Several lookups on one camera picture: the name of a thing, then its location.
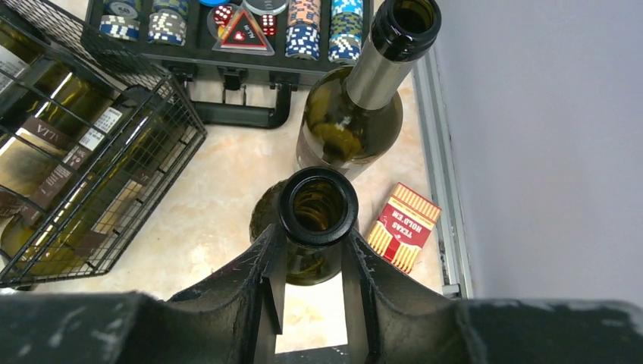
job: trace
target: triangle chip holder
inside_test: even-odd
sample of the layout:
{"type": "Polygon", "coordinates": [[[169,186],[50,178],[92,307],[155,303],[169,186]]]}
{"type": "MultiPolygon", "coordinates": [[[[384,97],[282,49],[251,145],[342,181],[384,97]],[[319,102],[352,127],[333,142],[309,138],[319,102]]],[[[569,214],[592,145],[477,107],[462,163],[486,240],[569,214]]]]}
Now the triangle chip holder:
{"type": "Polygon", "coordinates": [[[255,17],[244,6],[240,6],[234,13],[212,50],[248,55],[274,55],[274,49],[255,17]]]}

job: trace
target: red dice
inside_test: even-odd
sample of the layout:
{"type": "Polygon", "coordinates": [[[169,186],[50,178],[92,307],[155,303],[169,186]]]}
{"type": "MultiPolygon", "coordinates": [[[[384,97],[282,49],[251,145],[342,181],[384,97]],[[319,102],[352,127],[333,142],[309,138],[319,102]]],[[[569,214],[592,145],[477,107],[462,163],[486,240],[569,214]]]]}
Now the red dice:
{"type": "Polygon", "coordinates": [[[232,7],[230,5],[219,5],[215,9],[215,23],[219,26],[226,26],[232,19],[232,7]]]}
{"type": "Polygon", "coordinates": [[[273,36],[277,34],[277,22],[274,15],[262,15],[261,20],[262,31],[266,36],[273,36]]]}

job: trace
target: wine label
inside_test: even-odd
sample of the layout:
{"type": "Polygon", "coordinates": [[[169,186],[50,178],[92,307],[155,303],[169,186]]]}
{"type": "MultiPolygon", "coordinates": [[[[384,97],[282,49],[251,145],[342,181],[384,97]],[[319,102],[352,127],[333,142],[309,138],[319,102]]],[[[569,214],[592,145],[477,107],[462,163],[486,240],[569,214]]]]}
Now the wine label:
{"type": "MultiPolygon", "coordinates": [[[[72,143],[69,136],[33,116],[22,124],[16,135],[57,158],[61,158],[72,143]]],[[[8,134],[3,138],[8,140],[0,148],[0,184],[23,196],[29,196],[52,172],[56,160],[8,134]]],[[[0,218],[15,215],[21,206],[20,199],[6,191],[0,191],[0,218]]]]}
{"type": "Polygon", "coordinates": [[[76,249],[76,255],[83,258],[90,257],[98,249],[112,230],[118,229],[119,223],[127,213],[140,191],[152,179],[152,172],[139,169],[132,179],[125,184],[118,196],[105,210],[91,231],[87,232],[76,249]]]}
{"type": "MultiPolygon", "coordinates": [[[[107,108],[96,123],[94,123],[94,126],[104,133],[109,133],[122,115],[123,113],[115,108],[107,108]]],[[[78,142],[79,145],[75,146],[64,157],[63,163],[78,171],[80,166],[92,155],[92,152],[104,138],[105,136],[100,132],[94,129],[88,130],[80,142],[78,142]]],[[[30,198],[31,201],[40,206],[40,208],[47,209],[54,197],[60,193],[70,179],[71,172],[65,167],[57,165],[54,171],[40,184],[36,192],[33,193],[30,198]]],[[[20,213],[28,224],[34,224],[40,216],[38,210],[31,205],[25,205],[20,210],[20,213]]]]}
{"type": "MultiPolygon", "coordinates": [[[[28,63],[21,60],[18,56],[0,45],[0,70],[3,70],[13,77],[17,77],[27,69],[28,66],[28,63]]],[[[12,82],[13,80],[10,77],[0,73],[0,93],[5,91],[12,82]]]]}

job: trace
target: wine bottle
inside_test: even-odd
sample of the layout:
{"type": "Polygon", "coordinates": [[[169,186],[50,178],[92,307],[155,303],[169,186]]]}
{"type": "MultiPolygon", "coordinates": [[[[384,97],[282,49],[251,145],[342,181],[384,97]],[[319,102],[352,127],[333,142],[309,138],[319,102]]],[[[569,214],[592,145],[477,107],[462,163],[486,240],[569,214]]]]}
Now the wine bottle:
{"type": "MultiPolygon", "coordinates": [[[[130,97],[140,93],[139,89],[129,89],[119,97],[97,122],[99,129],[109,133],[116,128],[118,121],[127,120],[140,104],[140,98],[130,97]]],[[[60,224],[70,214],[74,216],[61,231],[50,224],[39,232],[39,236],[20,256],[18,268],[25,267],[41,249],[46,249],[28,274],[58,275],[69,271],[82,265],[118,227],[118,222],[138,197],[139,191],[183,136],[182,124],[160,117],[150,119],[151,113],[150,108],[144,108],[133,116],[133,122],[126,126],[79,186],[61,166],[50,174],[33,194],[32,200],[40,208],[51,212],[51,208],[59,204],[71,188],[75,188],[53,223],[60,224]],[[119,157],[119,151],[129,145],[132,145],[129,152],[119,157]],[[104,172],[108,174],[99,179],[104,172]],[[74,212],[79,201],[88,194],[79,210],[74,212]],[[45,246],[53,234],[56,234],[55,241],[45,246]]],[[[69,152],[65,162],[73,169],[82,171],[83,166],[90,165],[96,157],[103,139],[104,136],[95,130],[88,131],[79,145],[69,152]]],[[[18,254],[43,220],[44,216],[34,206],[25,205],[5,228],[0,247],[10,256],[18,254]]]]}
{"type": "MultiPolygon", "coordinates": [[[[45,55],[18,79],[33,89],[13,84],[0,100],[4,130],[62,158],[113,101],[111,87],[64,53],[45,55]]],[[[0,185],[28,197],[58,161],[10,133],[0,135],[0,185]]],[[[22,201],[0,191],[0,220],[15,215],[22,201]]]]}
{"type": "Polygon", "coordinates": [[[434,0],[385,0],[354,67],[329,72],[310,90],[296,163],[350,180],[395,143],[403,119],[397,87],[431,47],[441,25],[434,0]]]}
{"type": "MultiPolygon", "coordinates": [[[[44,41],[44,36],[38,30],[5,5],[0,5],[0,12],[13,24],[29,30],[34,36],[44,41]]],[[[13,77],[18,77],[44,52],[45,49],[41,45],[0,18],[0,70],[13,77]]],[[[0,94],[12,82],[13,80],[9,76],[0,73],[0,94]]]]}
{"type": "Polygon", "coordinates": [[[268,189],[250,220],[255,240],[280,223],[287,236],[286,282],[312,285],[341,270],[343,239],[357,222],[357,195],[350,182],[326,167],[304,168],[268,189]]]}

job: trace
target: black case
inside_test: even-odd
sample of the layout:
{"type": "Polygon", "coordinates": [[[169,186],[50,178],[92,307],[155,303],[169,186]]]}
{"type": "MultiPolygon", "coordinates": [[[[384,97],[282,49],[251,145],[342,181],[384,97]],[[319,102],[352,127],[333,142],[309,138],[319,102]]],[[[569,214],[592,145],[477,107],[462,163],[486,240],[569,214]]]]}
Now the black case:
{"type": "MultiPolygon", "coordinates": [[[[226,89],[244,89],[245,83],[268,85],[278,93],[276,105],[273,108],[226,104],[225,98],[221,102],[194,102],[197,113],[206,124],[266,129],[280,127],[290,114],[290,94],[297,91],[299,86],[314,85],[324,74],[340,67],[328,60],[332,0],[321,0],[321,39],[318,61],[287,58],[284,55],[288,10],[277,15],[277,34],[268,37],[274,49],[274,55],[244,55],[213,51],[212,47],[216,39],[210,35],[206,25],[206,18],[212,8],[201,5],[198,0],[190,0],[185,46],[149,44],[147,32],[152,3],[153,0],[142,0],[143,14],[140,17],[139,39],[137,42],[121,41],[124,46],[129,46],[146,57],[158,61],[160,65],[174,72],[186,86],[187,83],[197,80],[220,80],[224,85],[224,95],[226,89]]],[[[240,5],[241,0],[230,3],[240,5]]],[[[363,0],[363,4],[362,37],[369,32],[373,15],[372,0],[363,0]]],[[[86,21],[91,26],[98,27],[101,16],[104,14],[102,0],[93,0],[87,8],[86,21]]],[[[255,18],[259,22],[260,17],[256,15],[255,18]]],[[[110,55],[93,56],[100,60],[110,55]]]]}

